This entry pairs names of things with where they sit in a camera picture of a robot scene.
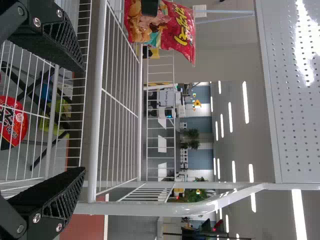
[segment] white metal pole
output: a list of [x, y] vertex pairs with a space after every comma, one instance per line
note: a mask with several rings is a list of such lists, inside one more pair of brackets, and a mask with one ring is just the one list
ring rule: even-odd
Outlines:
[[220, 19], [214, 19], [214, 20], [203, 20], [203, 21], [196, 21], [195, 24], [216, 23], [216, 22], [222, 22], [225, 20], [243, 19], [243, 18], [249, 18], [254, 16], [255, 15], [245, 15], [245, 16], [226, 17], [226, 18], [220, 18]]
[[139, 82], [138, 82], [138, 130], [137, 130], [137, 154], [136, 154], [136, 180], [141, 181], [141, 143], [142, 143], [142, 100], [143, 100], [143, 44], [140, 45], [139, 53]]
[[45, 170], [44, 170], [44, 178], [45, 179], [49, 178], [52, 139], [54, 136], [54, 127], [55, 127], [55, 114], [56, 114], [56, 103], [57, 103], [57, 88], [58, 88], [58, 79], [59, 79], [59, 69], [60, 69], [60, 66], [58, 64], [56, 64], [55, 68], [54, 68], [48, 143], [46, 146], [46, 160], [45, 160]]
[[118, 216], [157, 216], [157, 217], [191, 217], [212, 213], [241, 199], [249, 197], [265, 189], [265, 184], [257, 184], [241, 190], [230, 191], [229, 194], [216, 195], [203, 201], [188, 203], [153, 202], [78, 202], [75, 214], [118, 215]]
[[105, 55], [105, 37], [106, 37], [106, 16], [107, 0], [100, 0], [99, 18], [98, 18], [98, 36], [96, 44], [96, 63], [95, 77], [93, 80], [93, 91], [91, 101], [91, 126], [90, 126], [90, 148], [89, 148], [89, 166], [88, 166], [88, 203], [96, 201], [97, 194], [97, 176], [98, 176], [98, 153], [99, 153], [99, 131], [101, 115], [101, 96], [102, 81]]
[[215, 13], [215, 14], [255, 14], [252, 10], [195, 10], [196, 13]]
[[[172, 73], [173, 73], [173, 78], [172, 78], [172, 84], [175, 85], [175, 52], [172, 52]], [[174, 149], [173, 149], [173, 154], [174, 154], [174, 181], [177, 180], [177, 149], [176, 149], [176, 93], [175, 93], [175, 87], [173, 89], [173, 141], [174, 141]]]

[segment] green plant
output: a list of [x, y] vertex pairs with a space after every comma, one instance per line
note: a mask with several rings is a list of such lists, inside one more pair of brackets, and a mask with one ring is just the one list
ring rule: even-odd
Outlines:
[[200, 142], [198, 140], [191, 140], [188, 143], [189, 147], [194, 149], [194, 150], [198, 150], [198, 148], [200, 147]]
[[197, 128], [191, 128], [185, 130], [183, 134], [191, 139], [197, 139], [199, 137], [199, 130]]
[[203, 176], [202, 177], [196, 177], [194, 181], [195, 182], [208, 182], [208, 180], [205, 180]]
[[181, 142], [180, 143], [180, 148], [182, 149], [188, 149], [189, 148], [189, 144], [187, 142]]
[[186, 189], [184, 191], [184, 197], [178, 199], [169, 199], [169, 203], [196, 203], [208, 198], [205, 189], [199, 189], [200, 194], [197, 194], [197, 189]]

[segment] snack bag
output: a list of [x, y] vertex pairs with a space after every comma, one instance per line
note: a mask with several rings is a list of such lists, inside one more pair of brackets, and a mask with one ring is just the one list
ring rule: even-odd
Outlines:
[[196, 25], [192, 9], [160, 1], [156, 17], [142, 16], [141, 0], [124, 0], [124, 25], [130, 43], [174, 49], [196, 63]]
[[0, 96], [0, 138], [2, 137], [0, 150], [8, 150], [10, 145], [14, 148], [25, 138], [28, 115], [22, 110], [22, 104], [13, 97], [8, 96], [6, 101], [6, 96]]

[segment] blue wall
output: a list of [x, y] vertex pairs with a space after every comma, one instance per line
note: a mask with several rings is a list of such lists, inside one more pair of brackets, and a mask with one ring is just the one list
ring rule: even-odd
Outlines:
[[202, 104], [209, 104], [211, 102], [211, 92], [210, 86], [195, 86], [193, 89], [193, 94], [196, 94], [194, 100], [199, 100]]
[[214, 151], [213, 149], [188, 150], [188, 169], [190, 170], [212, 170]]
[[193, 116], [184, 117], [180, 120], [187, 123], [188, 129], [198, 129], [199, 133], [212, 133], [212, 117], [211, 116]]

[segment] red package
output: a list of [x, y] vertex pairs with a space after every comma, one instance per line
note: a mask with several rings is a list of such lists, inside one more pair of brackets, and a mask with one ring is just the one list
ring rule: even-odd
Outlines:
[[182, 53], [196, 63], [196, 25], [192, 9], [162, 0], [157, 17], [142, 16], [140, 0], [125, 0], [124, 25], [130, 43]]
[[0, 135], [2, 132], [1, 150], [7, 150], [20, 144], [28, 130], [28, 115], [21, 112], [23, 106], [13, 97], [0, 96]]

